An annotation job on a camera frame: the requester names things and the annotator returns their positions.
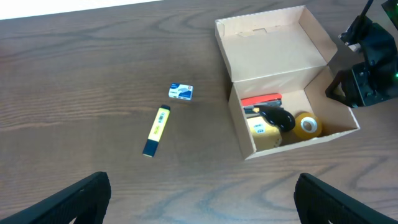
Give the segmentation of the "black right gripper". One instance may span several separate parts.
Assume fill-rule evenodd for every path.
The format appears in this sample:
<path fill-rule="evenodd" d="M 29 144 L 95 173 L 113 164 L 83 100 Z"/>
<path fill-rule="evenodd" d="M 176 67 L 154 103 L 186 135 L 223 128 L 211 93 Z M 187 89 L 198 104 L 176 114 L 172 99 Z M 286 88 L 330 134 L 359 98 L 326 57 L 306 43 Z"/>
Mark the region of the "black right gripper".
<path fill-rule="evenodd" d="M 371 106 L 397 98 L 397 61 L 373 68 L 362 62 L 349 70 L 340 70 L 325 94 L 351 108 Z"/>

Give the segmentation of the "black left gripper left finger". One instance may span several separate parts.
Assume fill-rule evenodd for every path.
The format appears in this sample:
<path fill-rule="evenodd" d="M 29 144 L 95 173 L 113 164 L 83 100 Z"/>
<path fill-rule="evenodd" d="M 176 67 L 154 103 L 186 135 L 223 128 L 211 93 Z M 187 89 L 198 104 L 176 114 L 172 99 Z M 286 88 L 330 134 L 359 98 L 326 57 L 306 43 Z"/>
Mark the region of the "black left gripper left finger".
<path fill-rule="evenodd" d="M 102 224 L 110 198 L 107 173 L 95 172 L 1 223 Z"/>

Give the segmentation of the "yellow tape roll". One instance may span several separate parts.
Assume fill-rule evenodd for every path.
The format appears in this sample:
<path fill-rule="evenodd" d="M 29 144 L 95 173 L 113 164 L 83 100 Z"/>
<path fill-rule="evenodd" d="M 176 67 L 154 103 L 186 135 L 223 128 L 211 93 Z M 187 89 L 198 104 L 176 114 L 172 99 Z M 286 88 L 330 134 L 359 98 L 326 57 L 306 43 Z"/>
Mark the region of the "yellow tape roll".
<path fill-rule="evenodd" d="M 295 118 L 293 132 L 301 140 L 317 138 L 322 133 L 322 123 L 312 113 L 300 113 Z"/>

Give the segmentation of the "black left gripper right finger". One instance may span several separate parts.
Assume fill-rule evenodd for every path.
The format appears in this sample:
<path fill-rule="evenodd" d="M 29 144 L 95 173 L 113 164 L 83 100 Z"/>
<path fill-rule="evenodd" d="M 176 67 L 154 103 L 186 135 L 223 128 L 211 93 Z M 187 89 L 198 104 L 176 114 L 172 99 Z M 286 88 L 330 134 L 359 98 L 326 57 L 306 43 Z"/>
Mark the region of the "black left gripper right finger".
<path fill-rule="evenodd" d="M 294 202 L 302 224 L 397 224 L 308 173 L 298 178 Z"/>

